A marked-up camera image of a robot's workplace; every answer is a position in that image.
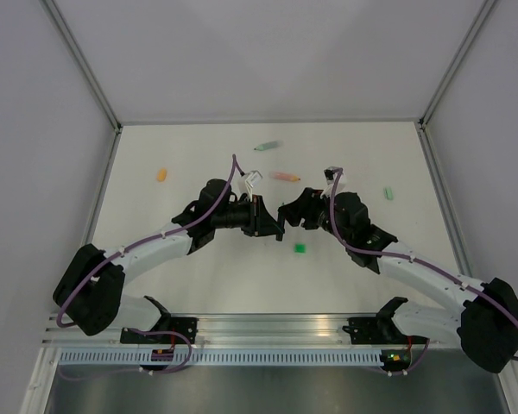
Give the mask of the bright green pen cap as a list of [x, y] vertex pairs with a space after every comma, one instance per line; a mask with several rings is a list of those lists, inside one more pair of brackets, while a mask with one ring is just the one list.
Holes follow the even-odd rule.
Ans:
[[304, 254], [306, 252], [306, 245], [305, 244], [296, 244], [294, 246], [294, 251], [299, 254]]

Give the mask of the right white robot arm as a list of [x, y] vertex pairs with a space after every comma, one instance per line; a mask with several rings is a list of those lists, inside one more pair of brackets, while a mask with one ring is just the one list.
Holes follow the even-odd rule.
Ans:
[[306, 188], [278, 210], [292, 227], [323, 229], [338, 239], [360, 267], [414, 288], [437, 307], [394, 298], [378, 313], [376, 332], [385, 342], [402, 336], [458, 346], [476, 365], [500, 373], [518, 361], [518, 297], [498, 278], [490, 282], [452, 273], [415, 255], [406, 244], [370, 221], [356, 193], [328, 196]]

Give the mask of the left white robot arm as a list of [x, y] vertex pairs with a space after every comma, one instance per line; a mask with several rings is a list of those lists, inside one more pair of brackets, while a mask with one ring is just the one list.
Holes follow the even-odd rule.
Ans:
[[136, 298], [126, 286], [170, 260], [193, 254], [212, 242], [219, 229], [239, 229], [249, 237], [282, 237], [282, 226], [268, 213], [262, 196], [253, 192], [262, 176], [242, 174], [241, 194], [228, 181], [211, 179], [170, 223], [127, 246], [100, 249], [89, 243], [79, 248], [53, 292], [61, 328], [76, 326], [94, 336], [113, 323], [140, 330], [152, 343], [170, 333], [169, 313], [149, 295]]

